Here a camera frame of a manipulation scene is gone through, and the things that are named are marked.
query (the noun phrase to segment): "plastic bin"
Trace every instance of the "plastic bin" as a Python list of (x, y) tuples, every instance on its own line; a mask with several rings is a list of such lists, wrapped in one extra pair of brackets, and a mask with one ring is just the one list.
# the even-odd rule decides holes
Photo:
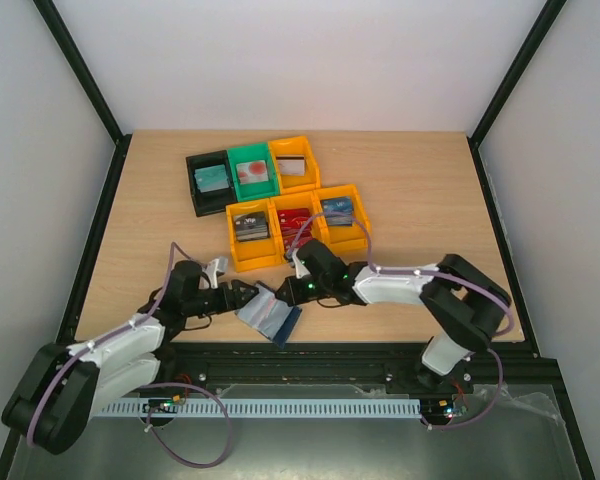
[[(203, 217), (213, 213), (224, 212), (227, 205), (238, 201), (233, 186), (233, 176), (231, 175), (231, 169), (229, 168), (229, 157), (226, 150), (192, 155), (186, 158), (186, 162), (187, 173), (189, 175), (189, 190), (191, 191), (191, 200), (193, 201), (193, 208), (196, 211), (196, 216)], [(194, 176), (195, 170), (215, 165), (225, 166), (229, 188), (202, 193), (196, 185)]]
[[(278, 210), (286, 210), (293, 208), (308, 208), (311, 215), (321, 212), (320, 202), (313, 192), (294, 193), (291, 195), (280, 195), (272, 197), (271, 205), (273, 207), (274, 221), (277, 223), (280, 236), (276, 239), (278, 251), (284, 256), (285, 248), (282, 239), (282, 228), (278, 221)], [(311, 225), (311, 234), (313, 238), (320, 240), (322, 243), (327, 243), (327, 224), (323, 217), (316, 218)]]
[[(229, 168), (233, 177), (234, 190), (238, 201), (245, 202), (259, 198), (273, 197), (280, 193), (278, 186), (278, 172), (271, 160), (269, 146), (266, 143), (256, 143), (244, 147), (235, 147), (227, 150), (229, 156)], [(264, 160), (269, 173), (269, 180), (266, 182), (251, 183), (241, 185), (238, 179), (236, 165), (244, 162), (253, 162), (255, 160)]]
[[(342, 185), (339, 187), (321, 188), (313, 192), (318, 201), (328, 198), (350, 197), (353, 203), (353, 216), (366, 227), (371, 234), (371, 223), (367, 217), (362, 200), (355, 185)], [(367, 238), (362, 229), (353, 224), (351, 227), (329, 227), (326, 225), (326, 242), (324, 242), (333, 253), (340, 254), (352, 250), (363, 250), (368, 247)]]
[[(280, 179), (280, 194), (307, 192), (320, 188), (320, 169), (316, 162), (309, 140), (305, 136), (283, 138), (269, 142), (273, 163)], [(276, 158), (279, 155), (304, 155), (304, 176), (282, 175), (278, 168)]]
[[(275, 211), (269, 199), (254, 200), (251, 202), (235, 203), (227, 206), (227, 222), (229, 223), (229, 243), (231, 256), (236, 272), (254, 270), (256, 268), (273, 267), (285, 263), (277, 238), (280, 237), (280, 228), (276, 221)], [(269, 238), (239, 242), (233, 226), (234, 215), (264, 212), (269, 224)]]

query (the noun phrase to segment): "metal floor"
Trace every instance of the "metal floor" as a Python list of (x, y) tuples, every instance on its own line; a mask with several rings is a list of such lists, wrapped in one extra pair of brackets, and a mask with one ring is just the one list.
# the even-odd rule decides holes
[[(520, 395), (549, 387), (511, 387)], [(417, 420), (235, 419), (235, 446), (222, 465), (193, 470), (171, 460), (137, 418), (95, 418), (60, 456), (21, 442), (11, 480), (221, 479), (577, 479), (566, 430), (529, 411), (496, 405), (479, 423), (428, 432)], [(185, 458), (207, 462), (222, 450), (215, 418), (181, 418), (162, 437)]]

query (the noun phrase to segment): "white cable tray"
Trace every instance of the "white cable tray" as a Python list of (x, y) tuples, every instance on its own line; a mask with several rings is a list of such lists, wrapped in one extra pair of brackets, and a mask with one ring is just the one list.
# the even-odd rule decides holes
[[(121, 398), (102, 410), (97, 417), (137, 417), (148, 409), (147, 398)], [(408, 399), (292, 400), (222, 399), (231, 418), (420, 418), (420, 401)], [(221, 418), (218, 405), (208, 399), (188, 399), (167, 413), (153, 417)]]

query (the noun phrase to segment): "wire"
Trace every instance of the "wire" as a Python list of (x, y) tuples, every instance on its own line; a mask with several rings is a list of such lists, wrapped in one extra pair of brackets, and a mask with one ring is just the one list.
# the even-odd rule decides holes
[(337, 305), (325, 305), (320, 300), (316, 300), (316, 303), (318, 305), (320, 305), (322, 308), (340, 308), (340, 307), (346, 307), (346, 305), (342, 305), (341, 303), (338, 303)]
[(460, 400), (462, 400), (462, 403), (464, 403), (465, 407), (469, 408), (469, 404), (467, 403), (467, 399), (464, 395), (464, 390), (462, 390), (462, 387), (460, 386), (460, 384), (454, 380), (451, 382), (451, 385), (456, 387), (456, 390), (458, 391), (458, 398), (460, 398)]
[[(184, 382), (188, 383), (189, 385), (193, 384), (193, 381), (191, 381), (191, 377), (189, 375), (187, 375), (186, 373), (179, 373), (178, 375), (173, 377), (173, 379), (177, 382), (184, 380)], [(185, 399), (189, 398), (189, 390), (185, 388), (183, 395), (184, 395)]]
[(111, 340), (112, 338), (117, 337), (118, 335), (121, 335), (121, 334), (131, 330), (132, 328), (139, 327), (144, 322), (146, 322), (149, 318), (151, 318), (151, 316), (158, 309), (158, 305), (160, 305), (160, 302), (162, 301), (162, 298), (164, 297), (164, 293), (167, 289), (167, 284), (169, 283), (169, 276), (171, 275), (171, 269), (173, 268), (173, 260), (175, 257), (176, 250), (178, 250), (186, 259), (193, 260), (189, 255), (187, 255), (184, 252), (184, 250), (182, 250), (178, 246), (178, 244), (176, 242), (171, 242), (171, 248), (169, 249), (169, 263), (167, 266), (167, 273), (165, 274), (164, 282), (162, 283), (160, 292), (158, 292), (158, 294), (156, 296), (156, 300), (155, 300), (154, 304), (151, 306), (151, 308), (149, 309), (149, 311), (135, 322), (135, 327), (132, 326), (129, 322), (127, 322), (124, 325), (116, 328), (115, 330), (112, 330), (111, 332), (106, 333), (105, 335), (98, 337), (98, 338), (92, 340), (91, 342), (88, 342), (90, 344), (90, 346), (87, 346), (87, 347), (83, 348), (82, 350), (79, 350), (78, 352), (76, 352), (75, 355), (73, 355), (71, 358), (69, 358), (69, 360), (67, 360), (67, 362), (62, 366), (62, 368), (60, 368), (60, 370), (58, 370), (58, 373), (56, 373), (56, 375), (53, 377), (53, 379), (49, 382), (47, 389), (42, 394), (42, 397), (40, 398), (40, 401), (38, 402), (38, 406), (36, 407), (35, 411), (33, 412), (33, 415), (31, 416), (31, 422), (29, 423), (29, 429), (27, 430), (27, 445), (29, 447), (35, 446), (35, 441), (33, 439), (33, 436), (35, 434), (38, 422), (40, 421), (40, 416), (42, 415), (44, 407), (47, 405), (47, 402), (49, 401), (49, 398), (53, 394), (53, 391), (55, 390), (55, 388), (58, 386), (60, 381), (64, 378), (65, 374), (73, 367), (73, 365), (78, 360), (80, 360), (81, 357), (83, 357), (84, 355), (89, 353), (94, 348), (99, 347), (103, 343)]
[(224, 449), (222, 450), (222, 453), (213, 462), (196, 463), (196, 462), (191, 462), (189, 460), (182, 458), (176, 452), (171, 450), (171, 448), (169, 448), (167, 446), (167, 444), (164, 443), (164, 440), (162, 440), (162, 438), (160, 438), (160, 435), (158, 435), (158, 432), (156, 431), (156, 429), (152, 428), (151, 415), (155, 413), (157, 407), (150, 409), (149, 412), (147, 413), (147, 418), (145, 420), (145, 425), (146, 425), (145, 431), (150, 431), (153, 434), (154, 438), (156, 440), (158, 440), (158, 443), (160, 443), (160, 445), (165, 450), (165, 452), (167, 452), (167, 455), (169, 455), (171, 458), (173, 458), (176, 462), (179, 462), (186, 467), (211, 468), (211, 467), (220, 465), (222, 462), (224, 462), (227, 459), (227, 457), (229, 456), (229, 453), (231, 453), (231, 447), (233, 446), (233, 424), (231, 423), (231, 418), (229, 418), (229, 412), (227, 411), (227, 407), (213, 393), (211, 393), (208, 390), (205, 390), (202, 387), (197, 387), (196, 385), (188, 385), (186, 383), (178, 383), (178, 382), (165, 382), (165, 383), (154, 383), (153, 385), (144, 385), (144, 386), (138, 387), (138, 388), (143, 389), (143, 390), (148, 390), (148, 389), (152, 389), (152, 388), (166, 388), (166, 387), (186, 388), (189, 390), (193, 390), (195, 392), (201, 393), (208, 399), (216, 402), (216, 404), (218, 404), (218, 407), (220, 407), (220, 411), (222, 412), (224, 419), (227, 421), (227, 443), (225, 444)]
[(451, 275), (449, 273), (439, 272), (437, 270), (422, 270), (419, 268), (402, 268), (402, 267), (381, 267), (381, 266), (373, 263), (373, 258), (371, 256), (371, 251), (372, 251), (371, 235), (369, 234), (369, 231), (364, 226), (364, 224), (362, 222), (360, 222), (360, 220), (358, 220), (353, 215), (349, 215), (346, 213), (338, 213), (338, 212), (318, 212), (315, 215), (312, 215), (311, 217), (309, 217), (307, 219), (307, 221), (304, 222), (302, 227), (300, 227), (300, 229), (298, 230), (298, 233), (296, 233), (296, 236), (293, 239), (293, 242), (291, 242), (291, 245), (289, 246), (289, 249), (287, 250), (285, 256), (288, 257), (289, 254), (291, 252), (293, 252), (293, 250), (296, 248), (296, 245), (298, 244), (298, 241), (300, 240), (302, 232), (305, 230), (305, 228), (307, 228), (307, 226), (309, 224), (311, 224), (311, 222), (313, 220), (315, 220), (318, 217), (347, 217), (347, 218), (350, 218), (353, 221), (353, 223), (355, 223), (358, 227), (360, 227), (362, 229), (362, 232), (364, 233), (365, 237), (367, 238), (367, 263), (372, 272), (378, 273), (380, 275), (416, 275), (416, 276), (424, 275), (424, 276), (430, 276), (430, 277), (437, 277), (437, 278), (441, 278), (443, 280), (449, 280), (451, 282), (457, 283), (458, 285), (465, 287), (467, 290), (473, 290), (474, 292), (479, 293), (483, 297), (488, 298), (489, 300), (491, 300), (493, 303), (495, 303), (498, 307), (500, 307), (504, 311), (504, 314), (507, 316), (507, 319), (508, 319), (507, 326), (504, 329), (494, 333), (493, 334), (494, 337), (500, 337), (502, 335), (506, 335), (507, 333), (509, 333), (510, 331), (512, 331), (514, 329), (515, 320), (513, 318), (513, 312), (511, 311), (509, 306), (506, 303), (504, 303), (502, 300), (500, 300), (500, 298), (498, 298), (496, 295), (494, 295), (493, 293), (489, 292), (488, 290), (482, 288), (481, 286), (476, 285), (475, 283), (471, 283), (471, 282), (465, 280), (464, 278), (456, 277), (455, 275)]
[(211, 318), (211, 315), (207, 315), (205, 318), (209, 319), (209, 323), (207, 323), (206, 325), (201, 325), (199, 327), (190, 327), (190, 328), (183, 328), (182, 331), (183, 332), (194, 332), (196, 330), (204, 330), (205, 328), (209, 328), (211, 326), (211, 323), (213, 322), (213, 318)]
[(487, 413), (489, 413), (491, 411), (493, 406), (498, 401), (498, 397), (500, 397), (500, 390), (502, 390), (502, 382), (504, 381), (504, 372), (502, 369), (502, 361), (500, 360), (500, 357), (498, 356), (498, 354), (490, 348), (487, 349), (487, 352), (489, 352), (491, 355), (493, 355), (493, 358), (496, 359), (496, 364), (498, 365), (498, 385), (496, 386), (496, 391), (493, 394), (493, 398), (491, 399), (489, 404), (484, 408), (484, 410), (482, 410), (475, 417), (470, 418), (466, 422), (454, 423), (452, 425), (431, 425), (429, 422), (427, 422), (426, 418), (421, 417), (420, 421), (425, 424), (427, 429), (444, 431), (444, 430), (454, 430), (454, 429), (460, 428), (460, 427), (466, 427), (466, 426), (471, 425), (472, 423), (476, 423), (477, 421), (482, 420), (487, 415)]

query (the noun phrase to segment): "black cable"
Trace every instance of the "black cable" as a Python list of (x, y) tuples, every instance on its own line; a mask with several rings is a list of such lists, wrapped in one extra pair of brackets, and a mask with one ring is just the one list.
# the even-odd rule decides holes
[(318, 305), (320, 305), (322, 308), (340, 308), (340, 307), (346, 307), (346, 305), (343, 305), (341, 303), (338, 303), (337, 305), (325, 305), (320, 300), (316, 300), (316, 303)]
[(183, 328), (182, 331), (183, 332), (193, 332), (194, 330), (204, 330), (205, 328), (209, 328), (211, 326), (211, 323), (213, 322), (213, 318), (211, 318), (211, 315), (207, 315), (206, 318), (209, 319), (209, 323), (207, 323), (206, 325), (202, 325), (200, 327), (191, 327), (191, 328)]
[(156, 288), (153, 292), (151, 292), (149, 294), (149, 301), (153, 302), (156, 299), (156, 295), (158, 294), (158, 292), (160, 291), (160, 288)]

